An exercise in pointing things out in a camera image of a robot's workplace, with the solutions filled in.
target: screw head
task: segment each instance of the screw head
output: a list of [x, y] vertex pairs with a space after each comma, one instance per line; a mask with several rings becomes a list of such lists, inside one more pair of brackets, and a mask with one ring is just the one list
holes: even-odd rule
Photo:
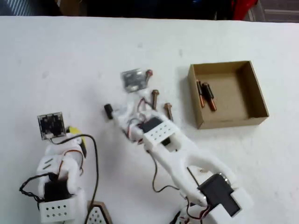
[[154, 95], [159, 95], [159, 90], [153, 90], [151, 93]]
[[170, 109], [170, 108], [172, 108], [172, 105], [170, 104], [170, 103], [166, 103], [166, 104], [164, 104], [164, 108], [165, 109]]
[[146, 74], [147, 76], [151, 77], [151, 76], [153, 75], [153, 70], [148, 69], [148, 70], [146, 70], [145, 74]]

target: white table surface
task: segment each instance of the white table surface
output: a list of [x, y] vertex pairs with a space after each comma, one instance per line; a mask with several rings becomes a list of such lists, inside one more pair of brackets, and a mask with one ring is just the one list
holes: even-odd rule
[[[238, 175], [255, 201], [239, 223], [296, 224], [299, 211], [299, 24], [112, 18], [0, 17], [0, 221], [38, 223], [32, 198], [18, 189], [35, 175], [46, 142], [37, 115], [62, 111], [66, 125], [98, 143], [96, 200], [115, 224], [166, 224], [183, 199], [171, 189], [155, 194], [154, 165], [128, 142], [103, 105], [126, 98], [120, 72], [154, 71], [158, 108], [173, 104], [175, 123]], [[259, 126], [197, 130], [186, 80], [192, 63], [251, 60], [270, 117]], [[85, 189], [95, 181], [87, 144]], [[171, 183], [160, 169], [157, 186]], [[28, 190], [36, 190], [37, 182]]]

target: red object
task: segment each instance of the red object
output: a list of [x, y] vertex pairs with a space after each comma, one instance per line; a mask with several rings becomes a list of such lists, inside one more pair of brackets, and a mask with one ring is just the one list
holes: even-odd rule
[[248, 10], [257, 4], [258, 0], [236, 0], [233, 20], [243, 20]]

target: cylindrical part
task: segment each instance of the cylindrical part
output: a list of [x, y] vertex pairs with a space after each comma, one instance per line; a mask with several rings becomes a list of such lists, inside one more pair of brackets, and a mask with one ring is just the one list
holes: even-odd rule
[[203, 83], [202, 84], [202, 90], [203, 90], [203, 94], [204, 94], [207, 102], [209, 103], [209, 106], [210, 106], [211, 110], [216, 111], [217, 107], [216, 107], [215, 102], [213, 101], [214, 95], [212, 93], [210, 85], [208, 83]]
[[170, 103], [164, 104], [164, 109], [166, 110], [166, 114], [167, 114], [168, 119], [173, 122], [173, 116], [172, 116], [172, 113], [171, 113], [171, 104]]
[[206, 97], [207, 100], [209, 99], [214, 99], [214, 95], [212, 93], [211, 87], [209, 85], [209, 83], [203, 83], [202, 84], [202, 90], [203, 90], [203, 94]]
[[205, 103], [204, 103], [204, 98], [202, 97], [202, 95], [199, 95], [199, 101], [200, 101], [201, 108], [204, 108]]
[[151, 69], [148, 69], [146, 72], [145, 72], [145, 82], [148, 83], [150, 77], [153, 76], [153, 70]]
[[104, 106], [104, 109], [105, 109], [105, 112], [107, 114], [107, 117], [112, 120], [113, 119], [113, 116], [112, 116], [112, 112], [113, 112], [113, 109], [112, 109], [112, 106], [111, 104], [106, 104]]
[[210, 107], [211, 107], [212, 111], [217, 110], [217, 107], [216, 107], [215, 102], [213, 101], [213, 99], [210, 99], [209, 104], [210, 104]]
[[204, 103], [204, 99], [202, 97], [202, 89], [201, 89], [201, 84], [200, 84], [199, 80], [196, 80], [196, 85], [197, 85], [197, 89], [198, 89], [199, 101], [200, 101], [201, 108], [204, 108], [205, 103]]
[[201, 84], [199, 80], [196, 80], [196, 85], [197, 85], [197, 89], [198, 89], [198, 94], [202, 95], [202, 89], [201, 89]]
[[153, 90], [151, 92], [152, 95], [152, 109], [156, 110], [157, 107], [157, 96], [159, 95], [159, 91], [158, 90]]

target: cardboard box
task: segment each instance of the cardboard box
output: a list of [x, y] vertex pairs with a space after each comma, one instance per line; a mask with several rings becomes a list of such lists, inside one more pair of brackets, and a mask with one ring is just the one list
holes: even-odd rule
[[[197, 128], [258, 125], [268, 116], [250, 61], [192, 64], [188, 74]], [[217, 111], [201, 108], [196, 80], [210, 84]]]

